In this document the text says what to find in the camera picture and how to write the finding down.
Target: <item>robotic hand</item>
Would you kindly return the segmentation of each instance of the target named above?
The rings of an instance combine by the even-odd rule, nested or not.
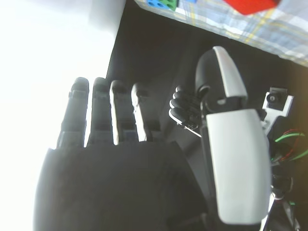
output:
[[[270,192],[268,142],[256,110],[228,53],[214,47],[199,60],[195,93],[177,87],[169,115],[201,137],[207,181],[205,198],[226,224],[256,224],[267,215]]]

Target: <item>green block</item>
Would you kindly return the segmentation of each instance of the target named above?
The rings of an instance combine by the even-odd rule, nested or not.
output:
[[[159,0],[162,4],[165,6],[169,7],[173,11],[175,11],[177,5],[178,5],[178,0]]]

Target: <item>blue block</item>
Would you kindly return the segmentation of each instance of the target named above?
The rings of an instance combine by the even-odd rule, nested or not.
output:
[[[157,7],[160,9],[169,9],[169,7],[162,4],[159,0],[148,0],[148,5],[152,7]]]

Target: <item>red object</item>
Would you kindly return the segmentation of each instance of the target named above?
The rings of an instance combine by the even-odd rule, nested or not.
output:
[[[225,2],[241,14],[247,15],[274,8],[279,0],[225,0]]]

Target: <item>plaid tablecloth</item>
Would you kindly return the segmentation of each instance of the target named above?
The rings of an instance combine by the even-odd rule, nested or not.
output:
[[[176,11],[140,7],[308,66],[308,0],[281,0],[278,7],[242,15],[223,0],[179,0]]]

